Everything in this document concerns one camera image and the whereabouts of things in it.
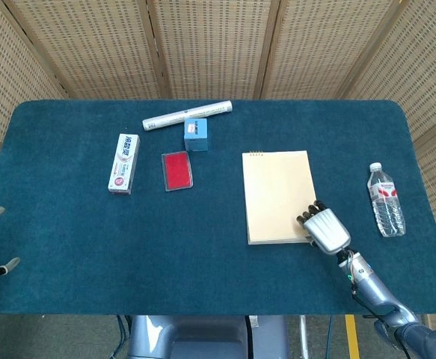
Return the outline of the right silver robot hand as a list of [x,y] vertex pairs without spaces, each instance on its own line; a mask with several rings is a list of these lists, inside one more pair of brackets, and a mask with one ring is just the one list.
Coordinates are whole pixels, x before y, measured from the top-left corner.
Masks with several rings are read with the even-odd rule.
[[296,221],[308,232],[310,243],[327,255],[337,254],[351,243],[351,236],[342,222],[320,200],[309,205]]

